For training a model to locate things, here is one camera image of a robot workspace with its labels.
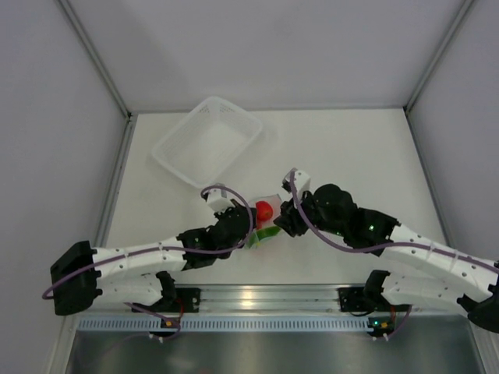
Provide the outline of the fake watermelon slice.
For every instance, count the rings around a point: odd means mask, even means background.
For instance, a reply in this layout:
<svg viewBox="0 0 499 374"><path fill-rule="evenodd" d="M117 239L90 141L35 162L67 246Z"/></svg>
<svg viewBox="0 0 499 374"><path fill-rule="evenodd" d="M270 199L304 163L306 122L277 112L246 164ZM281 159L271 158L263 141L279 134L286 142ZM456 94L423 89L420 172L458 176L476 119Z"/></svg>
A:
<svg viewBox="0 0 499 374"><path fill-rule="evenodd" d="M279 235L281 232L281 229L277 226L270 226L267 228L261 228L258 230L255 230L250 238L249 241L246 243L247 248L256 248L260 245L262 245L265 241L270 240L277 235Z"/></svg>

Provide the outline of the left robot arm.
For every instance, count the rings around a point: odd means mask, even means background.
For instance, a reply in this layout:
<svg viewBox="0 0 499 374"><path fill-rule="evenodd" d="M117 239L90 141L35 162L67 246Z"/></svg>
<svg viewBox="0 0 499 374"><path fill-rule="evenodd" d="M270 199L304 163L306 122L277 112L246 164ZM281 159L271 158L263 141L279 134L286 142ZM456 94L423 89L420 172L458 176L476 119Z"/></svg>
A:
<svg viewBox="0 0 499 374"><path fill-rule="evenodd" d="M126 303L166 312L177 298L173 273L229 258L246 244L257 223L256 209L238 203L214 216L215 224L163 242L111 249L77 242L51 265L51 287L43 298L53 301L58 316Z"/></svg>

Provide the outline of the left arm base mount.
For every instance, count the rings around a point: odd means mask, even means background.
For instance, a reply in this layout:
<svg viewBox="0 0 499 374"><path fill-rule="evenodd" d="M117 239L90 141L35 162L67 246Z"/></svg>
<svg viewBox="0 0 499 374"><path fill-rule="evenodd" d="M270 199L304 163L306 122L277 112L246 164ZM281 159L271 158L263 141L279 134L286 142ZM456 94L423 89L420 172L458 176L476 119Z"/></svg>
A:
<svg viewBox="0 0 499 374"><path fill-rule="evenodd" d="M199 288L175 288L163 291L161 298L152 305L133 303L134 306L156 313L198 313L200 311Z"/></svg>

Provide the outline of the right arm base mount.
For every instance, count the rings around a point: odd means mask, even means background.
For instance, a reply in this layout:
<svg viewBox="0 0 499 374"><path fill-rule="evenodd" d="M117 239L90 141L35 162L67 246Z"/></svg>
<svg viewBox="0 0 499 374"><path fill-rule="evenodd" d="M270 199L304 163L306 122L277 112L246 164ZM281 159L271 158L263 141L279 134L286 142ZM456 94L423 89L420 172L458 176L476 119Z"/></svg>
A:
<svg viewBox="0 0 499 374"><path fill-rule="evenodd" d="M338 289L340 310L342 312L406 312L409 305L391 304L383 295L383 282L390 275L386 270L373 270L363 286L349 286Z"/></svg>

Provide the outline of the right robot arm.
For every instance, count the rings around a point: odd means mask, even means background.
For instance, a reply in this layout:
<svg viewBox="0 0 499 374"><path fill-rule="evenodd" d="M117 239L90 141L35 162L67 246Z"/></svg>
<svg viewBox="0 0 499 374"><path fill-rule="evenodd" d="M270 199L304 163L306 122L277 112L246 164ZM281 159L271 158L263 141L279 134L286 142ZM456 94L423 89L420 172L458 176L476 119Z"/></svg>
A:
<svg viewBox="0 0 499 374"><path fill-rule="evenodd" d="M348 192L334 184L311 192L309 180L292 178L283 181L282 187L292 198L281 204L274 223L289 236L312 231L341 252L370 254L427 275L418 279L373 270L363 289L369 307L421 305L461 314L482 329L498 331L496 261L434 242L394 217L357 206Z"/></svg>

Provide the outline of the clear zip top bag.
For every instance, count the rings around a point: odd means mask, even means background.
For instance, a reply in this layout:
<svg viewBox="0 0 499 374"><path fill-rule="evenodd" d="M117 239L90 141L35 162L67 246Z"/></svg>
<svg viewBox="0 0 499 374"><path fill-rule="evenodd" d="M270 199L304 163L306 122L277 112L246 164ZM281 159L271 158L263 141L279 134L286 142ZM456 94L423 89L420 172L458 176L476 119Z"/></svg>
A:
<svg viewBox="0 0 499 374"><path fill-rule="evenodd" d="M260 196L260 197L257 197L255 199L250 200L250 202L249 202L250 205L249 206L256 209L255 204L259 200L264 200L264 201L269 202L269 204L271 204L271 206L272 206L272 208L274 210L274 215L273 215L273 217L269 221L265 221L265 222L261 222L261 221L258 221L256 219L256 228L255 228L255 230L258 230L258 229L261 229L261 228L267 228L267 227L270 227L270 226L276 226L273 223L273 220L279 214L280 205L282 204L281 197L278 194L272 195L272 196Z"/></svg>

